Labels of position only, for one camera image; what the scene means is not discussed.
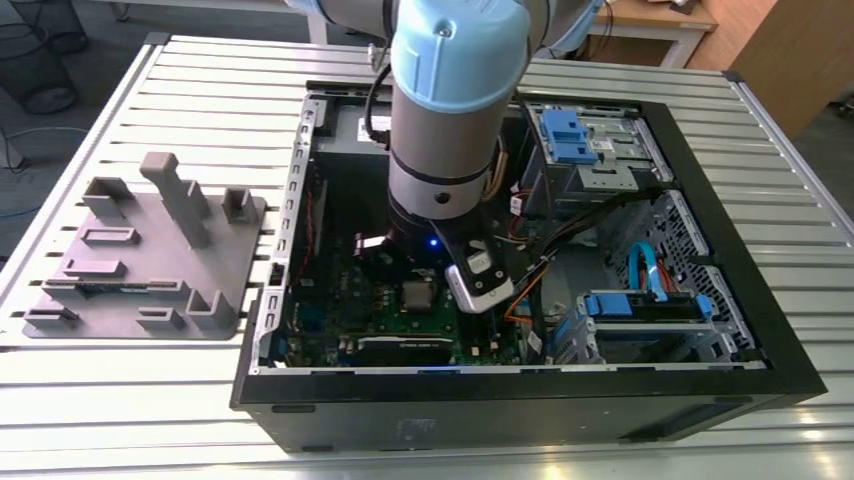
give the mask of light blue robot joint cap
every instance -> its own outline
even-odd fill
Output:
[[[440,113],[504,98],[527,67],[530,23],[515,0],[402,2],[391,68],[407,97]]]

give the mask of blue drive bracket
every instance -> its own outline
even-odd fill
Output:
[[[587,144],[588,131],[578,120],[578,113],[572,110],[544,110],[539,118],[554,161],[594,165],[599,161],[599,154]]]
[[[594,293],[584,297],[587,315],[630,317],[632,315],[628,295],[624,293]]]

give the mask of floor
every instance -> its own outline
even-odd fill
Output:
[[[76,1],[75,5],[91,39],[83,53],[65,57],[79,103],[63,113],[29,116],[0,92],[0,126],[9,133],[44,126],[88,128],[148,32],[291,42],[308,39],[306,21],[296,15],[133,5],[131,21],[117,23],[105,3]],[[15,21],[15,13],[1,2],[0,23]],[[332,28],[330,41],[367,45],[368,39]],[[11,254],[35,213],[4,215],[41,204],[81,139],[80,133],[53,131],[13,141],[29,166],[19,175],[0,168],[0,256]],[[854,215],[854,190],[849,188],[854,183],[854,119],[839,119],[831,110],[825,111],[795,139],[795,145],[849,215]]]

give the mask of mesh trash can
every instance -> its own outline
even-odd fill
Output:
[[[48,32],[51,49],[60,55],[83,50],[89,44],[71,0],[9,0],[28,25]]]
[[[59,112],[77,100],[44,30],[24,23],[0,25],[0,88],[29,113]]]

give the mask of aluminum slotted table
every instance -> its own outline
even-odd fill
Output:
[[[151,39],[0,273],[0,345],[9,347],[0,353],[0,475],[854,476],[854,228],[753,94],[715,72],[536,61],[522,89],[670,105],[830,389],[798,407],[751,414],[670,445],[288,456],[228,408],[240,333],[215,342],[27,338],[20,315],[88,213],[79,200],[91,178],[121,177],[133,191],[152,191],[139,161],[151,150],[172,151],[179,174],[207,193],[247,186],[279,205],[306,81],[372,78],[358,48]],[[258,255],[272,250],[278,221],[267,211]],[[249,287],[266,274],[258,262]],[[255,293],[249,288],[244,312]]]

